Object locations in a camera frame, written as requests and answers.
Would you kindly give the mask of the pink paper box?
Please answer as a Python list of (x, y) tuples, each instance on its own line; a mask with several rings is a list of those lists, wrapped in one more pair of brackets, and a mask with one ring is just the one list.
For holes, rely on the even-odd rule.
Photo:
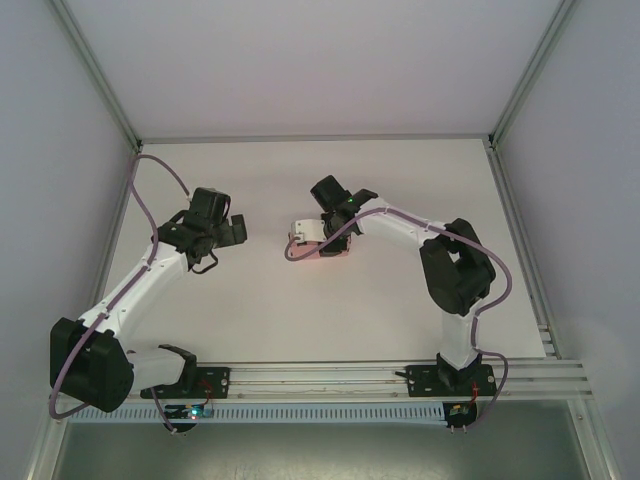
[(294, 238), (291, 238), (289, 236), (288, 238), (288, 244), (285, 250), (285, 258), (288, 261), (302, 261), (302, 260), (316, 260), (316, 259), (322, 259), (322, 258), (338, 258), (338, 257), (344, 257), (344, 256), (338, 256), (338, 250), (336, 248), (336, 255), (333, 257), (321, 257), (319, 254), (320, 246), (322, 245), (322, 243), (320, 244), (316, 244), (316, 243), (302, 243), (302, 244), (296, 244)]

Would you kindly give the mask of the aluminium back strip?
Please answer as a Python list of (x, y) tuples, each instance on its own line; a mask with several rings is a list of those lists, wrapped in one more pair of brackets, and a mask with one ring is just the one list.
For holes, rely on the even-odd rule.
[(288, 134), (288, 135), (230, 135), (143, 138), (140, 145), (174, 144), (227, 144), (227, 143), (277, 143), (277, 142), (331, 142), (331, 141), (400, 141), (400, 140), (482, 140), (490, 141), (491, 134), (426, 134), (426, 133), (386, 133), (386, 134)]

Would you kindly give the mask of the aluminium side rail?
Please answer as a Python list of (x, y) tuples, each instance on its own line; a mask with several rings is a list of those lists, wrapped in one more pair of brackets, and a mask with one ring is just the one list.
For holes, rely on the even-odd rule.
[(563, 358), (562, 342), (557, 338), (557, 332), (554, 328), (554, 318), (527, 235), (524, 219), (516, 201), (514, 188), (497, 148), (490, 142), (490, 139), (485, 140), (484, 145), (498, 195), (507, 219), (510, 235), (514, 242), (530, 303), (539, 331), (541, 332), (541, 337), (543, 338), (546, 355), (550, 359), (561, 360)]
[(117, 241), (120, 235), (120, 230), (124, 220), (126, 208), (130, 196), (129, 182), (134, 175), (136, 167), (134, 166), (134, 158), (137, 157), (143, 150), (144, 143), (139, 140), (136, 146), (131, 151), (130, 157), (127, 159), (123, 182), (119, 193), (116, 198), (114, 214), (110, 220), (107, 228), (104, 248), (101, 251), (100, 261), (98, 264), (97, 275), (93, 282), (90, 297), (88, 301), (88, 308), (93, 308), (99, 303), (104, 295), (106, 284), (113, 262), (114, 252), (116, 249)]

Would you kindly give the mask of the aluminium mounting rail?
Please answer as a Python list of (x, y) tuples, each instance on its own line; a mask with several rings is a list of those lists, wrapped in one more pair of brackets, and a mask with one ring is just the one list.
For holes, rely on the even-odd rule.
[[(471, 398), (410, 397), (406, 382), (395, 375), (407, 365), (428, 364), (414, 362), (354, 362), (354, 363), (201, 363), (202, 367), (228, 367), (231, 369), (228, 401), (284, 401), (284, 402), (355, 402), (398, 399), (470, 400), (481, 401), (497, 397), (500, 400), (572, 400), (593, 396), (583, 366), (575, 360), (513, 360), (503, 365), (498, 360), (482, 364), (493, 369), (497, 392), (490, 397), (474, 393)], [(64, 393), (64, 401), (76, 400), (105, 412), (119, 408), (134, 398), (148, 399), (149, 387), (134, 386), (118, 379), (104, 393), (95, 389), (88, 393)]]

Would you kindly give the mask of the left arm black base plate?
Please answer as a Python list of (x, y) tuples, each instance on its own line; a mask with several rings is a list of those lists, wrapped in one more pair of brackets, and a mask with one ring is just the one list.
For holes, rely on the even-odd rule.
[(159, 400), (220, 400), (229, 393), (231, 369), (228, 367), (197, 367), (186, 381), (154, 388)]

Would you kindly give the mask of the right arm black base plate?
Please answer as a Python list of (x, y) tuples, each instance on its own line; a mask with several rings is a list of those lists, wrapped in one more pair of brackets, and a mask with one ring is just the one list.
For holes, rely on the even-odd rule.
[(449, 367), (418, 364), (407, 365), (395, 375), (405, 380), (410, 397), (471, 398), (474, 393), (490, 397), (497, 392), (496, 380), (490, 365), (457, 371)]

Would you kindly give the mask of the aluminium frame post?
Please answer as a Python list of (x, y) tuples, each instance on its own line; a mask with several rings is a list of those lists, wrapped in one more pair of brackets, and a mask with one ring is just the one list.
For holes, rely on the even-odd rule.
[(130, 149), (139, 153), (143, 145), (141, 138), (128, 119), (100, 62), (91, 47), (78, 19), (67, 0), (44, 0), (66, 36), (85, 73), (91, 81), (104, 107), (115, 123)]
[(519, 80), (489, 134), (490, 145), (498, 149), (507, 138), (527, 98), (537, 83), (577, 7), (582, 0), (559, 0), (551, 19), (534, 48)]

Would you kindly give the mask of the aluminium frame leg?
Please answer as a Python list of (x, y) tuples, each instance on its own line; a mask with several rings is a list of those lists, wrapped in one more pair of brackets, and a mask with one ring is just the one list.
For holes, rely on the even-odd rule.
[(67, 420), (50, 417), (45, 402), (23, 480), (53, 480), (67, 427)]
[(622, 480), (604, 423), (594, 400), (568, 402), (574, 429), (591, 480)]

